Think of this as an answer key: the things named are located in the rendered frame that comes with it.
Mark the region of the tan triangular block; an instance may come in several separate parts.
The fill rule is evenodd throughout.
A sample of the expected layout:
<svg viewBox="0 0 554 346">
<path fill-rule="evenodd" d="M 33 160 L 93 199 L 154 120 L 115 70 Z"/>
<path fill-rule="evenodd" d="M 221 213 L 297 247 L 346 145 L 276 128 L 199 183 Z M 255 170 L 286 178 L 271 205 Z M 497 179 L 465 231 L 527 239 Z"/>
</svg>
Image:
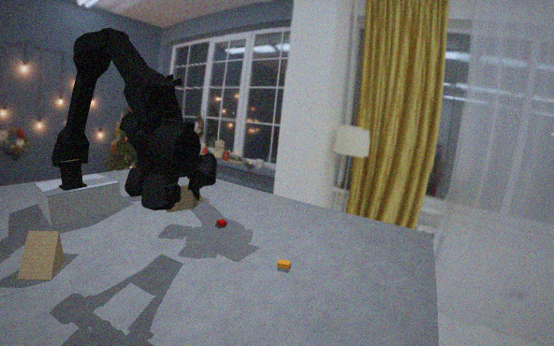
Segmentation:
<svg viewBox="0 0 554 346">
<path fill-rule="evenodd" d="M 199 194 L 200 199 L 197 201 L 192 193 L 192 190 L 188 190 L 188 184 L 180 186 L 181 188 L 181 200 L 174 204 L 174 207 L 171 210 L 166 210 L 167 212 L 175 212 L 180 210 L 189 210 L 194 209 L 197 205 L 201 204 L 204 199 L 201 194 Z"/>
<path fill-rule="evenodd" d="M 59 231 L 30 230 L 24 246 L 17 279 L 51 281 L 65 262 Z"/>
</svg>

